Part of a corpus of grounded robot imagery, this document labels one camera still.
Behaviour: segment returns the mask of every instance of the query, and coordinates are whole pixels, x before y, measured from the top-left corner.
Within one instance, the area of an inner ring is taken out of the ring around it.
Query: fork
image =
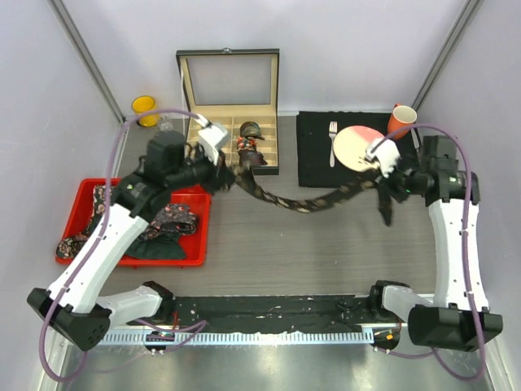
[[[338,124],[336,121],[331,121],[329,124],[329,138],[331,139],[331,154],[329,156],[329,166],[335,167],[335,154],[333,153],[333,142],[336,137],[336,130],[338,128]]]

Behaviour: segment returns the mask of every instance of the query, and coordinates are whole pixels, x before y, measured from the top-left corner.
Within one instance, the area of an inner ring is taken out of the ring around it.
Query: orange mug
[[[413,108],[397,103],[392,109],[391,118],[389,118],[389,123],[387,124],[387,133],[389,134],[399,128],[413,124],[416,122],[417,118],[418,114],[416,114]],[[399,140],[404,137],[407,132],[409,132],[409,130],[403,130],[400,133],[395,134],[393,138]]]

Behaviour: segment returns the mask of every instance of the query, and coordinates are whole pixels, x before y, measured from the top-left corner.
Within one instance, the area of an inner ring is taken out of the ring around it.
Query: red tray
[[[112,179],[112,185],[120,182],[119,178]],[[79,234],[83,231],[92,214],[92,191],[96,185],[104,185],[104,178],[84,179],[78,192],[71,214],[69,215],[62,239]],[[174,191],[170,198],[173,204],[187,204],[190,211],[199,217],[197,231],[193,235],[182,236],[179,245],[185,250],[186,259],[136,259],[123,256],[118,266],[202,266],[206,257],[206,244],[208,242],[208,223],[210,220],[210,204],[212,196],[206,193],[202,187],[194,186],[187,189]],[[72,259],[56,257],[56,261],[62,265],[68,265]]]

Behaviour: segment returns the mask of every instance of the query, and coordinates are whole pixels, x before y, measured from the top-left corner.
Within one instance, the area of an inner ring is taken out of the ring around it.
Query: yellow cup
[[[143,95],[139,98],[136,98],[132,102],[132,109],[136,114],[141,114],[143,112],[148,112],[150,110],[156,110],[155,100],[151,96]],[[159,114],[154,114],[151,116],[144,116],[139,120],[139,125],[145,126],[146,128],[150,128],[152,126],[156,126],[157,122],[160,120]]]

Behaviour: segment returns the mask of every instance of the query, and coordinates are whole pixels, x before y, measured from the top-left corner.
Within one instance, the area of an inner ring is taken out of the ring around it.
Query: wood grain surface
[[[173,123],[175,129],[182,129],[180,120]],[[130,130],[120,176],[137,167],[156,131]],[[279,118],[278,132],[280,174],[257,177],[258,182],[266,190],[296,199],[327,192],[298,187],[296,118]],[[302,214],[262,203],[235,187],[213,198],[202,267],[116,268],[103,294],[134,289],[151,279],[179,296],[363,294],[377,279],[397,280],[418,293],[433,293],[434,235],[419,197],[395,204],[394,224],[386,227],[375,191],[336,209]]]

